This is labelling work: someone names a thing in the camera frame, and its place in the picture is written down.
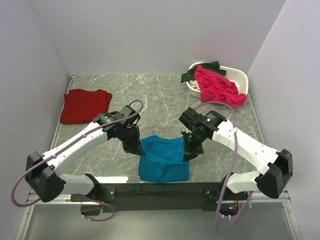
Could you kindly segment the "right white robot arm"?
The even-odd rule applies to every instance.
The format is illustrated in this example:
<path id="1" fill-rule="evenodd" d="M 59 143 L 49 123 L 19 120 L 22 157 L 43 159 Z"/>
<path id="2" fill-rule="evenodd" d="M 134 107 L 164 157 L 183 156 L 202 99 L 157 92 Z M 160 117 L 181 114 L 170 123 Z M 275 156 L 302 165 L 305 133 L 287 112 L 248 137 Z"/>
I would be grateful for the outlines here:
<path id="1" fill-rule="evenodd" d="M 291 152 L 264 145 L 214 110 L 202 115 L 189 107 L 179 121 L 188 129 L 188 132 L 182 132 L 184 162 L 203 154 L 202 143 L 208 139 L 232 149 L 255 167 L 255 171 L 232 173 L 227 182 L 219 187 L 222 198 L 230 200 L 240 192 L 255 191 L 271 199 L 279 198 L 293 175 Z"/>

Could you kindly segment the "white perforated laundry basket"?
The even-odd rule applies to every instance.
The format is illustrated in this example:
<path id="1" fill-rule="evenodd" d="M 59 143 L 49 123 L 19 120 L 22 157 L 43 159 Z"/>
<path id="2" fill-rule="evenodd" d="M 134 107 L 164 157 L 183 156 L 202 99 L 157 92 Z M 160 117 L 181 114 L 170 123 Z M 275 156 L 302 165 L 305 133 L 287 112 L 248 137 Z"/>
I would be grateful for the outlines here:
<path id="1" fill-rule="evenodd" d="M 249 80 L 248 76 L 241 70 L 227 67 L 227 66 L 220 66 L 221 70 L 226 71 L 225 77 L 230 81 L 234 82 L 239 94 L 248 94 L 249 92 Z M 188 87 L 189 93 L 197 98 L 201 97 L 201 91 L 198 89 L 194 89 L 190 86 L 188 82 L 186 82 L 186 86 Z"/>

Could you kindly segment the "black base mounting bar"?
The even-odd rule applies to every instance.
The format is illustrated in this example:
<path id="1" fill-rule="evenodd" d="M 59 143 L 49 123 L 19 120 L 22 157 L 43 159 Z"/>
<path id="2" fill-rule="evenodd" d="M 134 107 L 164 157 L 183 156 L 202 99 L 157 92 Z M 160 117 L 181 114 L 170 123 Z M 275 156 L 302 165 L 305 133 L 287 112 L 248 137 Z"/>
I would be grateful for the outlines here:
<path id="1" fill-rule="evenodd" d="M 223 184 L 187 183 L 102 183 L 93 199 L 118 211 L 193 210 L 216 211 Z"/>

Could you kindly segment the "dark green t shirt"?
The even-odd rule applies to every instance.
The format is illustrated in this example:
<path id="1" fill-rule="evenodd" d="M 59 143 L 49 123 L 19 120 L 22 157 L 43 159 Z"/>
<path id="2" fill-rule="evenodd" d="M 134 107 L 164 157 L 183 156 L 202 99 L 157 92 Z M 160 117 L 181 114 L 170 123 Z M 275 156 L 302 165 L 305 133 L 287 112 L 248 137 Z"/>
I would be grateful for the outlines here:
<path id="1" fill-rule="evenodd" d="M 196 63 L 194 66 L 192 66 L 186 73 L 183 73 L 181 75 L 181 83 L 195 81 L 195 73 L 197 70 L 198 65 L 200 65 L 203 69 L 210 70 L 212 72 L 215 72 L 217 74 L 220 74 L 222 76 L 225 76 L 227 74 L 226 70 L 220 69 L 220 63 L 218 61 L 213 61 L 211 63 Z"/>

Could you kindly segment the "folded red t shirt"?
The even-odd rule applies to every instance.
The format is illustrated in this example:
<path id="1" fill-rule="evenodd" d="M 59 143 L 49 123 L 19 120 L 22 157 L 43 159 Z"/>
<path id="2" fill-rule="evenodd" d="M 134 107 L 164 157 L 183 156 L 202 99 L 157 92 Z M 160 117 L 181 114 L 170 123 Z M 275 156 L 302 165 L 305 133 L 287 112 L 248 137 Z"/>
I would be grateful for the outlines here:
<path id="1" fill-rule="evenodd" d="M 64 95 L 60 123 L 65 125 L 88 124 L 109 110 L 113 95 L 105 90 L 72 89 Z"/>

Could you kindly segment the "white garment in basket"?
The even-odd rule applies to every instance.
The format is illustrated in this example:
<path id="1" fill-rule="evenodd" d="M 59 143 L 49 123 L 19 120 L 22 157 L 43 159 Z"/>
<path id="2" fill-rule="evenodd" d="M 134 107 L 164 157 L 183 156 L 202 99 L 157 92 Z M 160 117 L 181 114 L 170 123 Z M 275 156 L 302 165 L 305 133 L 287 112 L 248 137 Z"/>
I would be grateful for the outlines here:
<path id="1" fill-rule="evenodd" d="M 190 85 L 190 87 L 191 87 L 192 89 L 197 90 L 197 91 L 200 91 L 200 86 L 199 86 L 199 84 L 198 84 L 198 82 L 197 82 L 196 80 L 191 80 L 191 81 L 189 82 L 189 85 Z"/>

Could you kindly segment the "blue t shirt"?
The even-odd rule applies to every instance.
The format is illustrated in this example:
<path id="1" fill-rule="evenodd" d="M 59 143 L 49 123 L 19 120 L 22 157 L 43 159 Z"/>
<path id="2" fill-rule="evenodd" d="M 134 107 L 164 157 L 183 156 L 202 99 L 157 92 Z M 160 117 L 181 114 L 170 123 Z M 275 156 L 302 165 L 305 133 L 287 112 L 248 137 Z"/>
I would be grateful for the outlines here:
<path id="1" fill-rule="evenodd" d="M 184 162 L 184 139 L 152 135 L 141 140 L 138 175 L 141 181 L 170 183 L 189 180 L 189 163 Z"/>

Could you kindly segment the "pink t shirt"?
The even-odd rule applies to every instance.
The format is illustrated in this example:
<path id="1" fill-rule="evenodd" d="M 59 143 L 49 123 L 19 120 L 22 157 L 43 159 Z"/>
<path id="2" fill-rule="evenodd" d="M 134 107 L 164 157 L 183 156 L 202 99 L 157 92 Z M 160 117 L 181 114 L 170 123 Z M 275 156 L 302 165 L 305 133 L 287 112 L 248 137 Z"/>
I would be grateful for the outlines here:
<path id="1" fill-rule="evenodd" d="M 215 71 L 196 68 L 194 78 L 200 88 L 201 102 L 220 102 L 231 107 L 241 107 L 247 100 L 245 93 L 239 93 L 236 84 Z"/>

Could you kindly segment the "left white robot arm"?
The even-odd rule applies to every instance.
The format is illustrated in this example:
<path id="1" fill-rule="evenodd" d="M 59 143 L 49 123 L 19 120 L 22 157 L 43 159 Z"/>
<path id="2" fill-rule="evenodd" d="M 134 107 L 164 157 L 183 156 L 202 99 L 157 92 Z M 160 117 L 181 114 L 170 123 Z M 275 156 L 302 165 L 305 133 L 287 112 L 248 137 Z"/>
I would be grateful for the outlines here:
<path id="1" fill-rule="evenodd" d="M 43 154 L 27 157 L 25 176 L 40 200 L 50 202 L 60 194 L 78 194 L 88 201 L 102 201 L 102 185 L 90 173 L 66 174 L 65 170 L 91 149 L 110 139 L 118 139 L 126 153 L 143 156 L 139 127 L 140 115 L 126 105 L 121 111 L 100 113 L 81 132 Z"/>

